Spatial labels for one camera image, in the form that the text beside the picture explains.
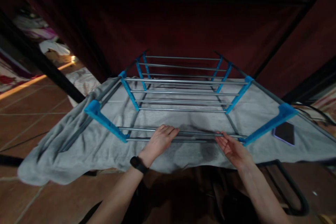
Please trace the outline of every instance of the watch strap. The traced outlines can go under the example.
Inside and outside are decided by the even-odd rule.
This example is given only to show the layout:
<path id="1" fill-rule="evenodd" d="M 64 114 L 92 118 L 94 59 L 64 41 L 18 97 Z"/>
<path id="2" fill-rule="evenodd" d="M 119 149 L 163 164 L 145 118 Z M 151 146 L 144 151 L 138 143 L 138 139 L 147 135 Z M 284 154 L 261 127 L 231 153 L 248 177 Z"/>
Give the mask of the watch strap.
<path id="1" fill-rule="evenodd" d="M 143 174 L 146 174 L 149 170 L 149 168 L 144 166 L 142 160 L 137 156 L 132 157 L 130 163 L 135 169 L 141 171 Z"/>

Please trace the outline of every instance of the person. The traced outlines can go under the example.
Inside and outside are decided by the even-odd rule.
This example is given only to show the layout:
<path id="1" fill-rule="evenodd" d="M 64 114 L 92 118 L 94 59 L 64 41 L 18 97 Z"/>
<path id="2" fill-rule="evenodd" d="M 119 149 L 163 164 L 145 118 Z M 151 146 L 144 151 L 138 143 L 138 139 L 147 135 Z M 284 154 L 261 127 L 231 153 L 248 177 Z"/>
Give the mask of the person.
<path id="1" fill-rule="evenodd" d="M 141 165 L 149 168 L 179 133 L 178 128 L 169 125 L 158 127 L 148 144 L 139 153 Z M 215 138 L 228 160 L 238 170 L 261 223 L 286 224 L 289 219 L 280 206 L 265 177 L 254 164 L 252 156 L 237 140 L 221 132 Z M 144 176 L 144 171 L 131 166 L 117 181 L 111 192 L 89 219 L 90 224 L 121 223 L 133 194 Z"/>

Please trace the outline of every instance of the hand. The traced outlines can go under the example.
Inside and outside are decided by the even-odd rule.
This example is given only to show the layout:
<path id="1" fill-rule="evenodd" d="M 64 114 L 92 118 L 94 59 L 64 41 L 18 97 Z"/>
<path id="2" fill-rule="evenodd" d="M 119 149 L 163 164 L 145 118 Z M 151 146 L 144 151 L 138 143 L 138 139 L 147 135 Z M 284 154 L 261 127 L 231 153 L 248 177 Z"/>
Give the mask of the hand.
<path id="1" fill-rule="evenodd" d="M 179 131 L 179 128 L 164 124 L 155 130 L 148 144 L 138 155 L 146 167 L 149 168 L 153 161 L 170 146 Z"/>
<path id="2" fill-rule="evenodd" d="M 225 132 L 221 133 L 223 136 L 216 136 L 215 140 L 225 156 L 237 170 L 242 169 L 246 165 L 254 164 L 251 154 L 240 142 L 227 135 Z"/>

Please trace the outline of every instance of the drying rack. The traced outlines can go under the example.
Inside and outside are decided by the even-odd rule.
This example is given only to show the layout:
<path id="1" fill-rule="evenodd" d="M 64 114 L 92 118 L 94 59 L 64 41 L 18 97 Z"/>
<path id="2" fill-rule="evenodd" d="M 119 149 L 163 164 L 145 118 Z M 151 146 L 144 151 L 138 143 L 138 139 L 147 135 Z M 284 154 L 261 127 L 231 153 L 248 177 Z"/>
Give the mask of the drying rack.
<path id="1" fill-rule="evenodd" d="M 193 58 L 193 57 L 163 57 L 163 56 L 147 56 L 144 51 L 139 57 L 137 57 L 124 71 L 122 71 L 119 76 L 107 87 L 102 94 L 96 99 L 91 101 L 91 103 L 84 109 L 85 113 L 87 113 L 90 117 L 97 120 L 100 124 L 106 127 L 109 131 L 111 131 L 115 136 L 117 136 L 121 141 L 149 141 L 150 138 L 132 138 L 132 131 L 147 131 L 154 132 L 154 128 L 135 128 L 134 124 L 141 110 L 165 110 L 165 111 L 180 111 L 180 112 L 204 112 L 204 113 L 222 113 L 223 116 L 226 116 L 228 121 L 231 124 L 231 127 L 234 133 L 229 134 L 230 136 L 237 138 L 244 145 L 248 145 L 259 137 L 272 130 L 273 128 L 279 126 L 285 121 L 289 120 L 293 116 L 295 116 L 298 112 L 292 108 L 289 104 L 282 101 L 280 98 L 266 90 L 260 84 L 258 84 L 252 77 L 245 74 L 241 71 L 237 66 L 235 66 L 232 62 L 228 61 L 223 55 L 214 51 L 218 58 Z M 191 66 L 180 66 L 180 65 L 166 65 L 166 64 L 149 64 L 147 63 L 148 58 L 164 58 L 166 60 L 169 59 L 182 59 L 182 60 L 204 60 L 204 61 L 218 61 L 216 68 L 208 68 L 208 67 L 191 67 Z M 221 69 L 221 64 L 223 61 L 227 62 L 227 69 Z M 127 71 L 133 66 L 136 65 L 140 78 L 129 78 L 127 77 Z M 144 66 L 146 69 L 146 73 L 143 73 L 141 70 L 141 66 Z M 180 74 L 160 74 L 160 73 L 152 73 L 149 71 L 149 67 L 151 68 L 181 68 L 181 69 L 189 69 L 189 70 L 206 70 L 213 71 L 213 75 L 180 75 Z M 228 76 L 232 70 L 235 68 L 242 76 L 244 77 L 241 82 L 234 82 L 228 80 Z M 219 72 L 224 73 L 223 76 L 218 76 Z M 198 80 L 200 78 L 207 78 L 208 80 Z M 129 82 L 141 82 L 143 90 L 132 90 L 129 86 Z M 114 125 L 108 118 L 106 118 L 101 113 L 101 108 L 106 104 L 106 102 L 112 97 L 112 95 L 116 92 L 116 90 L 123 85 L 129 95 L 130 100 L 134 105 L 134 109 L 136 113 L 131 121 L 130 127 L 118 127 Z M 196 91 L 174 91 L 174 90 L 156 90 L 152 87 L 152 84 L 174 84 L 174 85 L 188 85 L 190 87 L 194 86 L 208 86 L 210 92 L 200 92 Z M 220 93 L 222 87 L 224 85 L 241 85 L 241 89 L 238 93 Z M 249 136 L 241 135 L 238 132 L 237 127 L 234 125 L 232 119 L 230 118 L 229 113 L 235 107 L 235 105 L 239 102 L 244 93 L 249 89 L 251 85 L 256 85 L 261 91 L 266 93 L 269 97 L 279 103 L 278 109 L 279 114 L 272 118 L 270 121 L 266 122 L 265 125 L 261 126 L 259 129 L 256 129 Z M 99 102 L 106 94 L 109 95 L 102 101 Z M 142 99 L 136 99 L 134 97 L 135 93 L 143 93 Z M 199 101 L 185 101 L 185 100 L 146 100 L 146 95 L 148 93 L 159 93 L 159 94 L 178 94 L 178 95 L 206 95 L 206 96 L 216 96 L 218 102 L 204 102 L 202 100 Z M 222 96 L 234 96 L 232 102 L 226 103 L 221 101 Z M 174 104 L 181 105 L 182 108 L 146 108 L 143 107 L 143 104 Z M 201 110 L 201 109 L 185 109 L 186 105 L 210 105 L 210 106 L 219 106 L 221 110 Z M 180 131 L 177 137 L 174 139 L 174 142 L 214 142 L 215 136 L 221 136 L 221 134 L 217 133 L 208 133 L 208 132 L 191 132 L 191 131 Z"/>

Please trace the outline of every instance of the gray towel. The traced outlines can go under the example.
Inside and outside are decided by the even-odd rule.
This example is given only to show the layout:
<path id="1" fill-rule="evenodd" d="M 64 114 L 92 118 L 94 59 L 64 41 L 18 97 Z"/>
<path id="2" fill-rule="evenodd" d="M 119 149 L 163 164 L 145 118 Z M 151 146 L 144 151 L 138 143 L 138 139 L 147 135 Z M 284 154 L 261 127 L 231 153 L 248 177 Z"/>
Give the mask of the gray towel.
<path id="1" fill-rule="evenodd" d="M 42 186 L 48 181 L 69 184 L 85 172 L 111 167 L 126 171 L 132 156 L 137 155 L 145 142 L 123 143 L 111 132 L 93 120 L 66 152 L 60 148 L 79 128 L 87 115 L 83 109 L 97 97 L 112 79 L 97 87 L 77 107 L 40 141 L 18 168 L 19 179 L 27 184 Z M 132 89 L 142 90 L 141 83 L 130 83 Z M 174 89 L 167 85 L 154 85 L 156 90 Z M 199 87 L 210 92 L 209 87 Z M 221 92 L 237 93 L 241 85 L 224 85 Z M 146 99 L 187 99 L 183 95 L 148 94 Z M 217 101 L 215 96 L 190 96 L 189 99 Z M 222 96 L 223 102 L 233 97 Z M 144 104 L 143 107 L 162 107 L 167 105 Z M 182 108 L 181 105 L 169 105 Z M 189 106 L 190 109 L 214 109 L 220 107 Z M 129 127 L 135 109 L 123 86 L 103 107 L 102 113 L 115 125 Z M 252 85 L 231 111 L 230 116 L 240 134 L 249 135 L 278 113 L 278 104 Z M 336 157 L 336 143 L 320 133 L 302 118 L 295 116 L 290 123 L 295 126 L 295 144 L 290 146 L 268 132 L 256 142 L 247 146 L 256 163 L 279 159 L 282 162 L 318 161 Z M 140 111 L 135 127 L 158 127 L 168 124 L 185 131 L 226 131 L 234 133 L 226 116 L 222 113 Z M 132 137 L 150 136 L 150 132 L 132 132 Z M 233 168 L 215 143 L 172 143 L 168 150 L 158 157 L 151 169 L 171 173 L 180 168 L 200 165 Z"/>

